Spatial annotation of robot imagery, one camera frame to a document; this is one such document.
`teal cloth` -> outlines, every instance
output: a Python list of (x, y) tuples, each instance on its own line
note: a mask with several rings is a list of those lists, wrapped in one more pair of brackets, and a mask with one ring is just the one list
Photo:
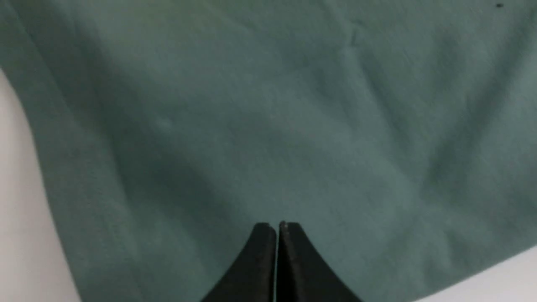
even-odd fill
[(298, 221), (366, 302), (537, 242), (537, 3), (0, 0), (84, 302), (196, 301)]

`white surface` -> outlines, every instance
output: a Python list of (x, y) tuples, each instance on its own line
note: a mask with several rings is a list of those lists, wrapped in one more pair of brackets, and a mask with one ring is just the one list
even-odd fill
[(77, 302), (32, 136), (0, 70), (0, 301)]
[(418, 302), (481, 301), (537, 301), (537, 248)]
[[(1, 70), (0, 142), (0, 301), (77, 302), (32, 136)], [(419, 302), (455, 301), (537, 301), (537, 248)]]

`green fabric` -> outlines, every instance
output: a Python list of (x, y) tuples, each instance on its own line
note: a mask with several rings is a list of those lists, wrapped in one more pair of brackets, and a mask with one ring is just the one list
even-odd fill
[(537, 3), (0, 0), (84, 302), (196, 301), (257, 221), (367, 302), (537, 242)]

